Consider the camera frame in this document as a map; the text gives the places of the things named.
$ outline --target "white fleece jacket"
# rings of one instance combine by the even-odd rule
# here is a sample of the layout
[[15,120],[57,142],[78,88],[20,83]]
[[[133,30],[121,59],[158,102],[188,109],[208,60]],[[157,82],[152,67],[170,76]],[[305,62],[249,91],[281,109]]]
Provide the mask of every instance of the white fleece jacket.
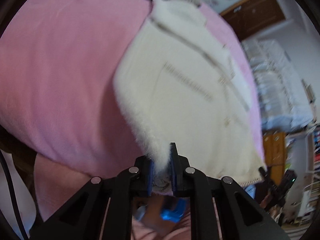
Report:
[[175,142],[207,176],[228,175],[241,185],[260,180],[265,164],[249,129],[250,90],[230,52],[193,4],[153,3],[116,71],[114,89],[156,174],[166,169]]

